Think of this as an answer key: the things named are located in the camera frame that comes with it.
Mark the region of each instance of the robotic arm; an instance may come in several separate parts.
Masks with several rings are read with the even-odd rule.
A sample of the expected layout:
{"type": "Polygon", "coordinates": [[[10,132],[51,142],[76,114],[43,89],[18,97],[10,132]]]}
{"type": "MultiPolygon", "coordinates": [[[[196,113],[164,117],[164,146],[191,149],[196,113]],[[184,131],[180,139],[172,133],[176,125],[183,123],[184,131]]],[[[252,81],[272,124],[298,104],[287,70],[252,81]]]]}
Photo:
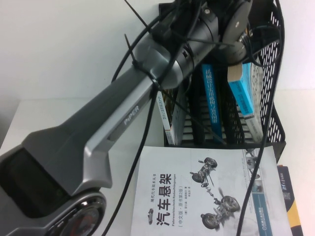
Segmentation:
{"type": "MultiPolygon", "coordinates": [[[[164,89],[177,87],[216,43],[233,44],[219,46],[228,63],[246,57],[239,39],[252,0],[203,2],[190,35],[198,40],[187,39],[161,83],[164,89]]],[[[167,30],[182,26],[188,13],[189,8],[171,12],[135,48],[151,76],[132,66],[63,124],[29,134],[0,158],[0,235],[93,234],[106,208],[99,189],[112,186],[108,151],[152,98],[152,77],[159,83],[174,55],[167,30]]]]}

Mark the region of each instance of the white desk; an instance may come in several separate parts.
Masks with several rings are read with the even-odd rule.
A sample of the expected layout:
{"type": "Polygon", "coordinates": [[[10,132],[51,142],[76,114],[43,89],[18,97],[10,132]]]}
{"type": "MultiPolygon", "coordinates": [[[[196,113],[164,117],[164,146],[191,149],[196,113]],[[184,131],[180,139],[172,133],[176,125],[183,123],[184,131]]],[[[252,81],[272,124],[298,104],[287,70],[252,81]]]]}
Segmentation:
{"type": "MultiPolygon", "coordinates": [[[[29,133],[61,124],[88,101],[88,99],[22,101],[2,144],[0,155],[21,143],[29,133]]],[[[95,232],[95,236],[101,235],[104,231],[118,203],[143,135],[148,110],[149,104],[109,152],[113,187],[111,189],[101,189],[107,200],[107,208],[103,222],[95,232]]],[[[157,107],[155,107],[151,124],[146,145],[162,147],[163,124],[157,107]]],[[[132,178],[125,200],[108,232],[109,236],[130,235],[135,189],[136,176],[132,178]]]]}
{"type": "MultiPolygon", "coordinates": [[[[62,123],[87,101],[87,99],[22,101],[3,142],[0,154],[19,144],[30,132],[62,123]]],[[[314,107],[314,101],[314,90],[278,91],[275,101],[287,142],[279,164],[289,166],[305,236],[314,235],[315,111],[311,109],[314,107]]],[[[148,106],[110,151],[113,187],[102,189],[108,205],[106,216],[95,233],[96,236],[105,229],[121,195],[143,134],[147,112],[148,106]]],[[[146,145],[163,146],[162,131],[160,114],[155,109],[146,145]]],[[[109,231],[111,236],[128,236],[130,234],[135,183],[135,178],[133,178],[121,210],[109,231]]]]}

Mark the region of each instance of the piper logo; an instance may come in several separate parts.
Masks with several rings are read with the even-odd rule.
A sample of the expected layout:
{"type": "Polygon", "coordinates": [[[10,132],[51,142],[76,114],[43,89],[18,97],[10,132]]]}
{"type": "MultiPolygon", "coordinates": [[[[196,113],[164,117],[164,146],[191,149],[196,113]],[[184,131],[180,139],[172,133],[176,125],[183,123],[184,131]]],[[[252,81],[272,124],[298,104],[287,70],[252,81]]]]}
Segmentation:
{"type": "Polygon", "coordinates": [[[131,121],[131,119],[138,113],[138,111],[139,111],[139,106],[136,106],[127,116],[127,118],[124,121],[124,124],[127,125],[131,121]]]}

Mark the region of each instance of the book cover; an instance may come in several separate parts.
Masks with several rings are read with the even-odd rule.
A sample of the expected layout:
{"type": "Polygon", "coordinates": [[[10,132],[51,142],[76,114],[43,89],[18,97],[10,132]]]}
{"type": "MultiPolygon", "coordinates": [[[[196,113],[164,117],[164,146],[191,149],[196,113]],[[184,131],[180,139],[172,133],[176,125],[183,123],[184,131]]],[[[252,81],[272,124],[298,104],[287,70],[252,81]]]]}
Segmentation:
{"type": "Polygon", "coordinates": [[[219,104],[216,92],[215,75],[213,72],[213,67],[209,64],[202,64],[201,67],[209,108],[211,129],[215,134],[222,138],[219,104]]]}
{"type": "MultiPolygon", "coordinates": [[[[144,147],[132,236],[236,235],[258,149],[144,147]]],[[[273,148],[264,150],[242,236],[292,235],[273,148]]]]}
{"type": "Polygon", "coordinates": [[[254,142],[261,142],[260,96],[263,69],[252,63],[228,68],[228,82],[254,142]]]}
{"type": "MultiPolygon", "coordinates": [[[[168,89],[166,92],[184,108],[187,107],[183,86],[179,86],[178,90],[168,89]]],[[[160,91],[157,93],[157,104],[168,143],[170,145],[180,145],[183,138],[186,113],[160,91]]]]}
{"type": "Polygon", "coordinates": [[[279,178],[287,216],[293,236],[303,236],[299,213],[294,198],[289,169],[286,166],[278,166],[279,178]]]}

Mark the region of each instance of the blue book spine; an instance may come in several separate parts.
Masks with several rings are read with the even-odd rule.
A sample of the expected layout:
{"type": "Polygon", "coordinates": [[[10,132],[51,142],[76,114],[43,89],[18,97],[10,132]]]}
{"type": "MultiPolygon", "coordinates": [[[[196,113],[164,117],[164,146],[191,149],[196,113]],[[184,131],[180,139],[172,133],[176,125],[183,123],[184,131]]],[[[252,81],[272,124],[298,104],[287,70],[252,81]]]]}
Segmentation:
{"type": "Polygon", "coordinates": [[[235,100],[240,106],[241,112],[244,116],[253,115],[254,113],[254,107],[252,103],[250,69],[250,63],[243,64],[243,74],[240,80],[229,82],[235,100]]]}
{"type": "Polygon", "coordinates": [[[209,115],[212,131],[222,138],[221,120],[219,115],[219,105],[216,93],[215,78],[211,65],[202,64],[202,74],[205,83],[206,96],[209,107],[209,115]]]}

